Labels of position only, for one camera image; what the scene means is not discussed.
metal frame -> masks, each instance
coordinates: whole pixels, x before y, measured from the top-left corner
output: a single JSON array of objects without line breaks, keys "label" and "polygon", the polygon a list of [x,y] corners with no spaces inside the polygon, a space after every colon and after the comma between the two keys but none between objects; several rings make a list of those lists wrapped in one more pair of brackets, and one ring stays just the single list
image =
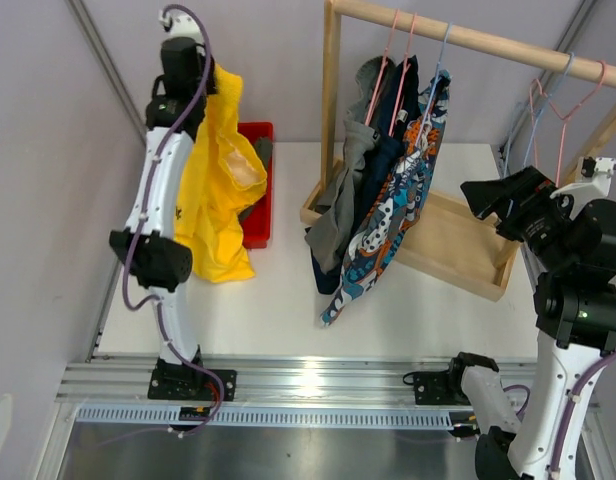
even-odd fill
[{"label": "metal frame", "polygon": [[[599,0],[582,0],[571,26],[560,41],[558,50],[566,50],[574,41],[578,32],[585,26],[589,12],[592,12],[598,3]],[[145,126],[141,116],[83,0],[66,0],[66,4],[141,141],[145,142]],[[515,135],[523,126],[520,122],[515,127]],[[529,271],[531,281],[534,282],[535,268],[531,267]],[[66,369],[57,396],[55,422],[40,462],[37,479],[57,478],[75,418],[84,404],[96,402],[114,406],[167,403],[149,401],[146,398],[148,381],[156,361],[155,356],[100,356],[97,352],[98,338],[103,332],[108,316],[118,273],[117,266],[102,304],[85,363],[71,363]],[[409,387],[402,384],[401,377],[404,373],[415,369],[444,369],[447,361],[448,359],[440,358],[421,359],[418,362],[378,362],[372,359],[351,361],[317,357],[280,359],[209,356],[206,358],[206,364],[211,368],[230,367],[238,370],[237,396],[232,405],[243,410],[273,407],[289,411],[306,408],[335,411],[348,408],[366,413],[385,412],[391,409],[423,411],[422,407],[414,405],[413,393]],[[500,367],[502,379],[506,384],[531,384],[534,364],[508,359],[501,361]],[[513,401],[520,405],[523,398],[513,397]],[[601,412],[598,411],[595,402],[591,407],[582,434],[591,470],[595,479],[616,479],[616,471],[600,421]],[[453,411],[461,410],[467,411],[470,407],[453,409]]]}]

hanging clothes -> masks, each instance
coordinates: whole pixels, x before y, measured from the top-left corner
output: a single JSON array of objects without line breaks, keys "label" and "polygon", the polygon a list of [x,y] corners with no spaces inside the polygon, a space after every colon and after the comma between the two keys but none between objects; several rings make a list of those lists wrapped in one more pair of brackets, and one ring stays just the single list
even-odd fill
[{"label": "hanging clothes", "polygon": [[175,217],[175,240],[192,251],[193,271],[211,282],[255,275],[242,245],[237,215],[266,192],[266,170],[246,137],[237,132],[243,81],[218,63],[217,93],[184,168]]},{"label": "hanging clothes", "polygon": [[392,82],[388,94],[382,99],[378,109],[379,121],[377,128],[381,135],[379,140],[379,148],[375,155],[368,159],[367,167],[364,172],[363,187],[360,190],[357,198],[355,216],[353,220],[352,233],[357,231],[361,222],[372,208],[377,195],[381,191],[388,173],[391,171],[397,159],[404,152],[402,138],[406,126],[421,115],[419,100],[417,93],[419,91],[419,65],[417,56],[413,55],[407,61],[408,69],[404,77],[402,87],[403,105],[399,115],[397,115],[397,125],[393,131],[393,136],[389,135],[390,124],[392,122],[392,114],[395,103],[397,102],[397,94],[399,92],[399,84],[401,81],[401,73],[405,68],[404,63],[401,63],[392,77]]},{"label": "hanging clothes", "polygon": [[[318,205],[327,205],[322,216],[307,230],[306,242],[311,247],[315,281],[318,291],[323,294],[332,294],[339,285],[343,255],[353,232],[355,200],[359,196],[365,155],[376,147],[379,139],[377,131],[363,122],[381,71],[381,62],[382,57],[372,58],[355,75],[360,99],[350,106],[344,120],[344,167],[335,182],[331,183],[332,188],[328,188],[318,202]],[[390,85],[394,71],[394,62],[386,59],[379,84],[380,99]],[[370,125],[376,123],[377,115],[373,115]]]},{"label": "hanging clothes", "polygon": [[[341,284],[321,315],[326,325],[334,322],[348,303],[375,285],[394,258],[406,231],[420,218],[432,183],[450,98],[448,72],[440,72],[437,87],[432,92],[434,81],[419,95],[420,111],[425,110],[433,95],[430,115],[425,119],[420,116],[408,124],[403,137],[405,154],[385,180],[376,202],[350,241]],[[415,144],[420,129],[422,135]]]},{"label": "hanging clothes", "polygon": [[[357,73],[355,74],[355,82],[357,83],[357,87],[359,88],[359,100],[357,100],[348,108],[348,111],[346,112],[346,120],[359,123],[361,126],[366,127],[364,120],[366,118],[368,108],[370,107],[370,101],[372,99],[372,93],[375,88],[375,84],[377,83],[379,74],[381,72],[382,60],[382,57],[371,58],[361,67],[359,67],[359,70],[357,70]],[[391,58],[386,58],[386,66],[384,67],[377,91],[378,100],[381,100],[386,95],[387,87],[391,84],[394,73],[395,62],[393,62]],[[377,119],[378,110],[375,109],[369,124],[370,127],[372,127],[373,129],[376,129],[377,127]],[[355,129],[359,130],[362,135],[367,134],[367,132],[364,132],[364,129],[362,128],[353,127],[353,130]],[[363,158],[356,161],[351,160],[350,162],[346,162],[345,160],[346,158],[344,152],[344,169],[340,173],[338,179],[341,178],[343,174],[345,174],[348,168],[350,168],[349,164],[353,165],[353,171],[363,171],[365,166]],[[355,184],[359,183],[360,178],[360,176],[356,177]],[[338,186],[337,183],[338,181],[331,182],[330,185],[326,187],[326,191],[317,200],[317,203],[315,205],[315,211],[323,214],[330,209],[330,207],[335,202],[335,198],[339,196],[341,192],[341,185]]]}]

white wall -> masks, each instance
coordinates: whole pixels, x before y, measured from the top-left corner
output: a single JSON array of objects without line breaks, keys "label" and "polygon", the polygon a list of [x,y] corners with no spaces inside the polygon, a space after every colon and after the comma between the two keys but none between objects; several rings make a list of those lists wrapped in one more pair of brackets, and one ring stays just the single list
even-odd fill
[{"label": "white wall", "polygon": [[64,2],[0,1],[0,396],[14,396],[0,480],[31,478],[142,151]]},{"label": "white wall", "polygon": [[[554,47],[579,0],[374,0],[457,25]],[[195,0],[185,2],[205,23],[217,61],[244,78],[244,121],[269,120],[279,140],[318,140],[321,120],[322,0]],[[163,0],[87,0],[137,107],[143,111],[159,68],[157,24]],[[339,115],[357,96],[354,74],[381,55],[389,30],[344,19]],[[392,54],[403,57],[408,35],[398,32]],[[434,75],[440,43],[416,38],[424,84]],[[507,107],[523,95],[534,69],[467,51],[446,49],[454,74],[447,141],[496,143]]]},{"label": "white wall", "polygon": [[[575,48],[575,53],[593,59],[604,59],[616,65],[616,0],[601,2],[585,33]],[[557,105],[567,111],[576,105],[594,85],[580,80],[567,79],[555,95]],[[567,165],[590,135],[595,126],[616,101],[616,90],[605,88],[593,97],[571,121],[566,136],[564,165]],[[561,123],[552,112],[545,114],[538,135],[539,166],[545,174],[555,178]],[[527,132],[513,149],[513,161],[519,167],[526,147]],[[602,152],[616,157],[616,136]],[[616,200],[616,175],[610,197]],[[604,419],[610,435],[610,448],[616,460],[616,363],[606,370],[597,389],[602,403]]]}]

yellow cloth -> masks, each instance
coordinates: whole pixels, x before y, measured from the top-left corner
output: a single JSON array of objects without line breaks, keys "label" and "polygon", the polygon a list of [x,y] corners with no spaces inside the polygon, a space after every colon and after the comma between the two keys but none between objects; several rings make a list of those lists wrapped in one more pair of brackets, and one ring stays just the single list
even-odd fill
[{"label": "yellow cloth", "polygon": [[215,81],[218,94],[208,96],[182,174],[175,240],[192,250],[197,275],[226,282],[255,275],[237,215],[264,195],[267,175],[248,139],[237,133],[241,77],[215,63]]}]

red plastic container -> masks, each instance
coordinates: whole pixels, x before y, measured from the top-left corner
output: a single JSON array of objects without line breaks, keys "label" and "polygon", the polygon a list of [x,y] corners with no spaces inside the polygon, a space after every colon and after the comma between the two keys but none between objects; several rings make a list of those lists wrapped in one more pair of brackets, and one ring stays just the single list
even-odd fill
[{"label": "red plastic container", "polygon": [[[240,123],[237,126],[237,131],[246,137],[253,145],[257,139],[261,137],[268,137],[271,142],[275,141],[272,123],[270,122]],[[273,158],[274,154],[268,162],[268,185],[266,186],[266,194],[259,199],[252,213],[241,224],[244,230],[243,245],[249,250],[254,248],[266,248],[268,246],[268,240],[270,239],[272,225]]]}]

